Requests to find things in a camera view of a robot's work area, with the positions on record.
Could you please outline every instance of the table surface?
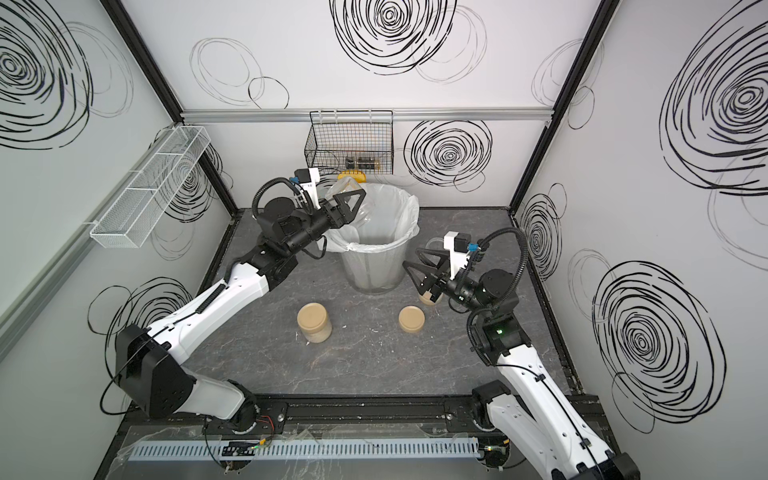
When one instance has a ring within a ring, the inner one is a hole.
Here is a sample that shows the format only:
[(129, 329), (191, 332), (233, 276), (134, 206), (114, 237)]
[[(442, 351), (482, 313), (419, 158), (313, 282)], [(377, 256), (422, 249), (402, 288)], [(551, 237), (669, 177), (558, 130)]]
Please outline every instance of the table surface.
[[(473, 240), (509, 227), (505, 210), (424, 210), (419, 235), (409, 248), (423, 247), (450, 230)], [(260, 229), (247, 210), (237, 226), (222, 266), (256, 244)], [(313, 260), (300, 253), (299, 265), (274, 291), (253, 301), (211, 334), (184, 364), (215, 379), (232, 379), (254, 393), (316, 395), (468, 395), (476, 386), (500, 379), (497, 369), (483, 366), (470, 351), (466, 316), (419, 302), (406, 276), (383, 295), (359, 293), (346, 281), (338, 253)], [(514, 235), (494, 240), (473, 278), (486, 270), (513, 271), (519, 258)], [(541, 306), (528, 274), (518, 288), (515, 315), (531, 337), (551, 377), (568, 394), (568, 384)], [(299, 309), (322, 303), (333, 334), (323, 343), (309, 343), (296, 324)], [(426, 321), (417, 334), (403, 332), (399, 311), (421, 308)]]

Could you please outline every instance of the jar lid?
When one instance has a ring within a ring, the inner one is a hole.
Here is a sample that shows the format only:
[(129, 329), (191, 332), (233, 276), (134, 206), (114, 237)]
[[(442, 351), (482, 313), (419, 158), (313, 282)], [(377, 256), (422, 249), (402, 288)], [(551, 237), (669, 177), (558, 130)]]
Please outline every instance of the jar lid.
[(296, 320), (304, 333), (318, 333), (328, 323), (328, 312), (319, 303), (307, 303), (299, 310)]
[(400, 310), (400, 328), (408, 333), (418, 333), (424, 328), (424, 312), (417, 306), (408, 305)]

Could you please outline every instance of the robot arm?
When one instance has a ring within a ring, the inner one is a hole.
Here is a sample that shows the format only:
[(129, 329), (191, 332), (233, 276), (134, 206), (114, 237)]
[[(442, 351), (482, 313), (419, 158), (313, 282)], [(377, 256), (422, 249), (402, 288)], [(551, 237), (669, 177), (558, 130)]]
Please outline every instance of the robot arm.
[[(514, 233), (520, 244), (515, 273), (494, 269), (478, 281), (469, 278), (491, 240), (504, 233)], [(467, 335), (472, 350), (485, 365), (497, 367), (522, 400), (498, 380), (474, 389), (477, 426), (503, 432), (542, 478), (640, 478), (629, 455), (615, 455), (574, 410), (515, 318), (519, 302), (515, 289), (528, 259), (524, 234), (509, 227), (472, 243), (466, 233), (448, 232), (443, 246), (444, 250), (416, 249), (420, 263), (406, 261), (403, 267), (420, 295), (429, 293), (436, 301), (445, 294), (471, 311)]]
[[(259, 189), (253, 212), (262, 233), (249, 253), (228, 266), (222, 280), (147, 329), (129, 325), (118, 334), (116, 364), (122, 367), (114, 382), (151, 418), (192, 412), (228, 421), (240, 433), (255, 425), (258, 407), (244, 387), (208, 379), (181, 365), (232, 315), (280, 285), (298, 264), (297, 253), (306, 252), (326, 231), (354, 220), (366, 192), (318, 199), (316, 170), (297, 170), (291, 180), (277, 178)], [(261, 196), (277, 184), (293, 190), (300, 208), (290, 198), (278, 197), (258, 213)]]

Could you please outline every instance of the metal frame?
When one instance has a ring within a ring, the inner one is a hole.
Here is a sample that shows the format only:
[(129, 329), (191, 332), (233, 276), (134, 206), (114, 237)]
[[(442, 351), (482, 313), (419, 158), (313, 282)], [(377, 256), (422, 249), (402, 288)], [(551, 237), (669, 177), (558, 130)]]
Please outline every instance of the metal frame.
[[(592, 395), (566, 396), (576, 412), (590, 424), (616, 453), (620, 453), (616, 439), (603, 411), (600, 400)], [(338, 425), (365, 425), (381, 423), (420, 424), (428, 435), (456, 435), (466, 433), (488, 441), (501, 441), (501, 432), (483, 432), (472, 422), (472, 397), (455, 396), (309, 396), (258, 395), (257, 404), (265, 415), (275, 419), (283, 415), (284, 421), (275, 422), (276, 433), (283, 430), (309, 429), (314, 437)], [(132, 407), (125, 415), (106, 455), (96, 471), (94, 480), (104, 480), (109, 468), (122, 448), (128, 431), (134, 426), (184, 427), (202, 425), (202, 418), (191, 413), (176, 414), (169, 419), (153, 420), (141, 410)], [(258, 439), (263, 432), (233, 435), (219, 422), (208, 426), (209, 435), (221, 435), (223, 440)]]
[[(120, 33), (120, 36), (123, 38), (123, 41), (125, 41), (131, 54), (136, 59), (139, 67), (141, 67), (141, 71), (147, 77), (149, 84), (154, 89), (155, 94), (157, 94), (157, 98), (160, 99), (160, 102), (165, 107), (170, 119), (174, 122), (184, 121), (181, 104), (176, 99), (173, 90), (165, 80), (157, 63), (155, 63), (144, 40), (141, 39), (141, 35), (136, 29), (136, 25), (134, 25), (131, 17), (126, 12), (123, 2), (121, 0), (101, 0), (101, 4), (104, 6), (104, 10), (107, 11), (107, 14)], [(230, 216), (234, 217), (237, 215), (237, 205), (235, 204), (235, 200), (232, 198), (232, 194), (221, 179), (221, 176), (216, 172), (216, 168), (214, 168), (207, 153), (203, 153), (198, 164)]]
[(208, 270), (205, 272), (203, 282), (200, 284), (200, 289), (197, 291), (198, 296), (201, 295), (204, 291), (208, 290), (211, 285), (214, 284), (217, 273), (219, 272), (219, 266), (221, 266), (224, 255), (227, 253), (227, 249), (229, 249), (230, 243), (232, 243), (232, 239), (235, 236), (237, 226), (240, 225), (240, 221), (243, 219), (244, 214), (245, 209), (239, 209), (237, 214), (232, 217), (232, 220), (230, 220), (229, 224), (227, 225), (227, 229), (224, 231), (224, 235), (221, 237), (221, 241), (219, 242), (219, 247), (216, 249), (214, 258), (211, 259), (210, 264), (208, 265)]
[[(310, 112), (319, 108), (285, 108), (283, 110), (186, 110), (181, 117), (190, 123), (260, 123), (309, 122)], [(550, 121), (554, 111), (549, 107), (485, 107), (485, 108), (337, 108), (338, 121), (450, 121), (450, 120), (539, 120)]]
[(594, 52), (598, 49), (598, 45), (603, 39), (603, 34), (608, 28), (608, 24), (611, 23), (614, 12), (620, 3), (621, 0), (601, 0), (598, 10), (592, 18), (592, 23), (589, 25), (587, 34), (584, 36), (584, 41), (581, 43), (576, 59), (571, 66), (571, 70), (565, 78), (558, 99), (554, 103), (552, 121), (541, 132), (541, 136), (536, 142), (536, 148), (533, 150), (531, 159), (525, 167), (525, 171), (523, 172), (518, 188), (515, 191), (515, 195), (509, 203), (509, 210), (512, 215), (515, 215), (518, 208), (520, 208), (523, 198), (528, 192), (528, 188), (531, 186), (531, 183), (536, 176), (536, 172), (538, 171), (541, 162), (544, 160), (549, 146), (554, 140), (555, 134), (557, 134), (560, 123), (568, 113), (568, 107), (571, 106), (571, 101), (576, 94), (576, 90), (578, 90), (579, 83), (581, 83), (584, 73), (589, 67), (589, 62), (592, 61)]

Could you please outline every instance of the black frame edge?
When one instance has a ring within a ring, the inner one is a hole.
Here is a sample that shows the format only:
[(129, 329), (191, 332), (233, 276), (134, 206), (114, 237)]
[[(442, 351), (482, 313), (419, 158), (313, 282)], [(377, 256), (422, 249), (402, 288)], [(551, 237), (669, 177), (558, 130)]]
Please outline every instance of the black frame edge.
[[(418, 423), (425, 419), (424, 415), (426, 414), (426, 416), (430, 418), (430, 422), (444, 423), (445, 433), (453, 433), (455, 435), (461, 430), (452, 428), (452, 426), (456, 425), (455, 422), (460, 421), (458, 415), (467, 414), (466, 411), (459, 411), (456, 407), (466, 405), (471, 396), (312, 396), (302, 394), (261, 394), (257, 395), (257, 398), (257, 403), (262, 405), (264, 405), (265, 402), (274, 401), (281, 402), (281, 404), (285, 406), (286, 421), (284, 426), (299, 425), (308, 429), (318, 428), (322, 430), (323, 424), (327, 422), (330, 422), (330, 425), (403, 422)], [(591, 426), (593, 427), (594, 424), (597, 423), (599, 431), (596, 430), (595, 432), (608, 443), (614, 452), (621, 452), (616, 443), (616, 438), (611, 431), (611, 426), (608, 424), (603, 406), (597, 396), (566, 395), (566, 398), (584, 421), (592, 423)], [(300, 415), (298, 418), (293, 417), (291, 409), (299, 410)], [(450, 412), (454, 412), (457, 415), (452, 420), (445, 415)], [(339, 418), (339, 413), (342, 414), (344, 417), (343, 419)], [(393, 415), (384, 415), (388, 418), (383, 419), (381, 418), (381, 413), (390, 413)], [(192, 413), (177, 413), (168, 419), (158, 420), (150, 419), (141, 410), (132, 406), (129, 408), (128, 413), (123, 417), (122, 422), (118, 427), (118, 431), (107, 448), (104, 459), (94, 476), (94, 480), (104, 480), (107, 477), (111, 464), (122, 448), (126, 435), (132, 426), (156, 426), (161, 428), (165, 426), (184, 427), (196, 425), (201, 425), (200, 416)], [(481, 434), (475, 429), (468, 429), (468, 433), (469, 432), (471, 432), (472, 436), (483, 438), (502, 439), (505, 437), (503, 433), (498, 431)], [(224, 434), (224, 438), (251, 439), (257, 438), (259, 435), (260, 434), (258, 433), (255, 433), (252, 436)]]
[[(520, 228), (518, 221), (511, 212), (509, 214), (509, 221), (512, 223), (513, 227)], [(544, 320), (547, 323), (547, 328), (549, 328), (549, 336), (552, 338), (552, 343), (554, 343), (554, 349), (557, 351), (558, 357), (560, 357), (560, 364), (563, 367), (565, 379), (568, 381), (568, 387), (570, 387), (572, 394), (583, 395), (584, 387), (581, 384), (581, 380), (578, 378), (573, 359), (568, 352), (568, 347), (565, 345), (563, 333), (560, 331), (557, 318), (554, 316), (552, 305), (549, 303), (549, 297), (547, 297), (547, 292), (544, 290), (544, 284), (541, 282), (536, 269), (533, 267), (533, 258), (530, 254), (528, 255), (528, 266), (526, 269), (528, 270), (528, 275), (531, 277), (531, 283), (533, 283), (533, 290), (536, 292), (538, 304), (541, 307), (541, 313), (544, 314)]]
[(206, 270), (203, 281), (200, 283), (200, 289), (197, 291), (197, 295), (202, 294), (202, 292), (208, 290), (210, 286), (214, 284), (214, 280), (216, 279), (216, 274), (219, 270), (219, 266), (221, 265), (221, 261), (224, 259), (224, 255), (227, 253), (227, 249), (230, 247), (230, 243), (232, 243), (232, 239), (234, 238), (235, 232), (237, 231), (237, 226), (240, 225), (240, 221), (243, 219), (244, 214), (245, 209), (239, 209), (227, 225), (227, 229), (224, 231), (224, 235), (221, 237), (219, 246), (216, 248), (216, 253), (214, 253), (214, 258), (210, 260), (208, 270)]
[[(131, 54), (134, 56), (136, 63), (139, 64), (141, 71), (144, 73), (147, 81), (149, 81), (149, 85), (151, 85), (154, 93), (160, 100), (160, 103), (163, 104), (163, 107), (165, 107), (165, 110), (168, 112), (170, 119), (176, 123), (183, 123), (184, 119), (181, 117), (181, 112), (183, 111), (181, 104), (176, 99), (174, 91), (170, 88), (170, 85), (160, 71), (160, 68), (157, 66), (157, 63), (155, 63), (152, 54), (149, 52), (149, 48), (147, 48), (147, 45), (141, 38), (141, 34), (139, 34), (139, 31), (136, 29), (136, 25), (134, 25), (133, 20), (131, 20), (130, 15), (125, 10), (123, 2), (121, 0), (100, 0), (100, 2), (101, 6), (103, 6), (104, 10), (107, 12), (107, 15), (109, 15), (109, 18), (112, 20), (114, 27), (123, 38), (128, 50), (130, 50)], [(214, 168), (214, 165), (211, 163), (208, 154), (203, 152), (203, 155), (197, 163), (200, 165), (200, 168), (205, 173), (211, 186), (221, 199), (221, 203), (224, 204), (227, 212), (229, 212), (231, 217), (235, 217), (235, 215), (237, 215), (237, 205), (235, 204), (235, 200), (232, 198), (232, 194), (221, 179), (219, 173), (216, 171), (216, 168)]]
[(611, 23), (611, 19), (614, 16), (616, 7), (619, 6), (621, 0), (601, 0), (597, 11), (592, 18), (592, 23), (589, 25), (587, 34), (584, 37), (584, 41), (581, 43), (576, 59), (574, 60), (571, 70), (568, 72), (568, 76), (565, 78), (563, 88), (560, 90), (558, 99), (554, 103), (554, 113), (549, 125), (544, 127), (541, 132), (541, 136), (536, 142), (536, 147), (531, 154), (531, 159), (528, 161), (528, 165), (525, 167), (520, 183), (518, 184), (515, 195), (512, 196), (512, 200), (509, 203), (509, 210), (512, 215), (515, 215), (523, 202), (528, 188), (531, 186), (536, 172), (538, 171), (541, 162), (549, 150), (549, 146), (554, 139), (555, 134), (560, 127), (560, 123), (568, 112), (568, 107), (571, 105), (578, 85), (581, 82), (584, 73), (589, 67), (590, 61), (594, 56), (595, 50), (598, 49), (598, 45), (603, 39), (603, 34), (608, 28), (608, 24)]

